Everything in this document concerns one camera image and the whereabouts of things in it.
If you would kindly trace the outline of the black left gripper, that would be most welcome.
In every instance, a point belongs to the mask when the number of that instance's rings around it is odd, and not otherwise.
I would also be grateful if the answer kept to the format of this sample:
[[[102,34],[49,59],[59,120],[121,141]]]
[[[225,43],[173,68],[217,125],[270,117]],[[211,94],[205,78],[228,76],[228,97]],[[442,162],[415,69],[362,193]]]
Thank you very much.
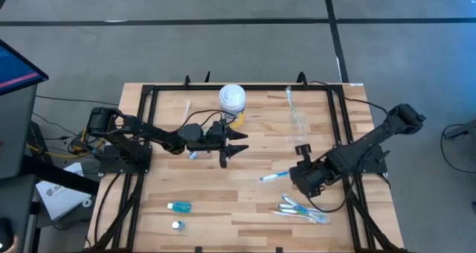
[[[209,151],[216,150],[219,152],[219,165],[221,168],[226,168],[228,166],[227,158],[235,156],[237,153],[240,153],[248,149],[248,145],[227,145],[226,141],[226,126],[227,121],[221,119],[219,121],[214,121],[208,131],[206,132],[206,147]],[[247,138],[248,135],[237,132],[232,128],[227,128],[227,138],[229,140],[240,140]]]

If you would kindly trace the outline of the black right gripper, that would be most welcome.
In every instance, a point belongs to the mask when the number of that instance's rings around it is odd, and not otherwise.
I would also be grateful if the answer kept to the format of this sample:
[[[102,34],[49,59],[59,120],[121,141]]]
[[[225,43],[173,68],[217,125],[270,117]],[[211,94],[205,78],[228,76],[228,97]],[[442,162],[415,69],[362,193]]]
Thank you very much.
[[[296,146],[295,152],[303,159],[298,161],[294,167],[289,168],[289,175],[292,184],[306,197],[319,196],[323,185],[330,185],[335,178],[335,174],[330,169],[327,155],[323,154],[316,160],[311,160],[312,152],[309,144]]]

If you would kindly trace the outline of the blue mouthwash bottle white cap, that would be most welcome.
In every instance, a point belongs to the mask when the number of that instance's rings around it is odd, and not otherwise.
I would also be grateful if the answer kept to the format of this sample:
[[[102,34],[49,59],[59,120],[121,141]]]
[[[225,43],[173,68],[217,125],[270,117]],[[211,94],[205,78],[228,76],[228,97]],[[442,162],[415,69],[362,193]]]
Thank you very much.
[[[192,205],[190,202],[169,202],[167,208],[176,213],[190,213]]]

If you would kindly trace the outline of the yellow white Lysol wipes canister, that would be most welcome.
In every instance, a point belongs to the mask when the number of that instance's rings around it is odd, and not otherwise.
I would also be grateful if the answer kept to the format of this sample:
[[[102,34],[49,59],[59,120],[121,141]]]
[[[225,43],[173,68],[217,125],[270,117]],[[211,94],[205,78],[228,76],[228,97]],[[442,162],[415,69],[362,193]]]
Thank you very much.
[[[223,86],[219,91],[219,102],[232,129],[244,124],[246,95],[243,87],[237,84]]]

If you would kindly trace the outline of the grey stand foot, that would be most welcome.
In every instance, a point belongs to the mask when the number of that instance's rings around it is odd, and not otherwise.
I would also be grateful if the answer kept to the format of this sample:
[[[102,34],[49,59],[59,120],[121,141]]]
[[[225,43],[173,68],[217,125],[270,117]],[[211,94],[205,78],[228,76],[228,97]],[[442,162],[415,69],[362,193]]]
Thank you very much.
[[[446,132],[443,137],[446,140],[454,140],[460,136],[464,135],[469,135],[471,138],[476,140],[476,119],[465,123],[458,125],[455,129],[452,129],[448,132]]]

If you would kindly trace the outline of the black desk beam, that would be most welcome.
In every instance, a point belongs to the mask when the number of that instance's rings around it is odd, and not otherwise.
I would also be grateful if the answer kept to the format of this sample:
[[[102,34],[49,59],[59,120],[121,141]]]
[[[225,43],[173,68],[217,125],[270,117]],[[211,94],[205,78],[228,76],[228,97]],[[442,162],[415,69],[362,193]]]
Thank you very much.
[[[23,156],[21,174],[32,174],[37,179],[54,183],[82,193],[97,195],[100,183],[88,179],[78,173],[63,170],[52,164],[47,164],[32,156]]]

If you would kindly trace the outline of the white paper booklet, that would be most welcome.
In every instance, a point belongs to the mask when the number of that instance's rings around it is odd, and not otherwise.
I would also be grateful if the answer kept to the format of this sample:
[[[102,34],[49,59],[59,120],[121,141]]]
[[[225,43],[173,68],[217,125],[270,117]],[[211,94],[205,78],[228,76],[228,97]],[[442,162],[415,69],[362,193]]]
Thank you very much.
[[[65,188],[51,182],[41,181],[36,183],[41,200],[51,220],[58,220],[78,206],[82,206],[84,199],[91,194]]]

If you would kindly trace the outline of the grey cabinet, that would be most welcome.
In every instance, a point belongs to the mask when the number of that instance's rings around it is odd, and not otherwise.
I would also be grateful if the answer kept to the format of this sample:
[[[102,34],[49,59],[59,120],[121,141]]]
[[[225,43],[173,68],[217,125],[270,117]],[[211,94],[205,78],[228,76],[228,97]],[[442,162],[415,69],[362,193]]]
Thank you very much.
[[[0,179],[20,173],[37,86],[0,96]]]

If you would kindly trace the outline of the blue screen monitor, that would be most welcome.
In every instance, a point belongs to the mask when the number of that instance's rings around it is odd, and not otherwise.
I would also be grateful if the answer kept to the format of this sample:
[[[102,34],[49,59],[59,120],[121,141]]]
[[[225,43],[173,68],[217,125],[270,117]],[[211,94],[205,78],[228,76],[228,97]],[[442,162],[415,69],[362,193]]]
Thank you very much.
[[[0,96],[49,80],[49,76],[0,39]]]

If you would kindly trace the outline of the black mouse blue glow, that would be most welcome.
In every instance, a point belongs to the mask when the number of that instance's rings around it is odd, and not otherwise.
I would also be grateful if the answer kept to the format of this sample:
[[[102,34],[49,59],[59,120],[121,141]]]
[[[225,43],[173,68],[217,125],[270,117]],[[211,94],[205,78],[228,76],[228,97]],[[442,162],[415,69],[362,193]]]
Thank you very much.
[[[8,218],[0,217],[0,253],[11,248],[14,243],[14,233]]]

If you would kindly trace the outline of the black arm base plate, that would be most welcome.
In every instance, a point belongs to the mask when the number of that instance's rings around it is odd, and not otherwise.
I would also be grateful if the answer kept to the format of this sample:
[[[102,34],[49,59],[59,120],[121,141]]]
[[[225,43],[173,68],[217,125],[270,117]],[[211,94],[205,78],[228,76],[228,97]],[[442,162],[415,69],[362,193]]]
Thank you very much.
[[[138,160],[121,153],[117,147],[105,146],[101,154],[94,157],[100,162],[99,173],[130,173],[144,174],[149,172],[151,163],[152,147],[141,146]]]
[[[363,173],[386,173],[385,155],[349,159],[341,164],[342,173],[355,173],[359,170]]]

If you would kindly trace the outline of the black metal table frame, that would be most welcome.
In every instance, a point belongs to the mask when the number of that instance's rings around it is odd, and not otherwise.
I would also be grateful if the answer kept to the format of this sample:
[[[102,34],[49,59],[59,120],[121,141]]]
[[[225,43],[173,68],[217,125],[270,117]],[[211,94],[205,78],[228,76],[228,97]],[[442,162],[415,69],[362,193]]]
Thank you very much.
[[[296,111],[306,114],[308,135],[299,143],[288,138],[287,86]],[[118,109],[171,132],[183,124],[188,99],[187,122],[208,130],[226,119],[213,117],[221,110],[221,88],[219,83],[127,83]],[[312,198],[292,184],[289,174],[260,181],[302,160],[296,146],[309,144],[316,160],[375,129],[363,87],[310,83],[300,74],[295,83],[246,83],[243,88],[245,121],[234,130],[248,137],[227,143],[248,149],[221,168],[217,151],[201,151],[191,160],[189,150],[173,155],[146,141],[152,147],[148,173],[101,173],[84,253],[409,253],[383,173],[344,176]],[[329,222],[271,213],[285,203],[283,193],[325,213]],[[190,202],[192,210],[176,213],[167,208],[169,202]],[[174,221],[185,228],[174,230]]]

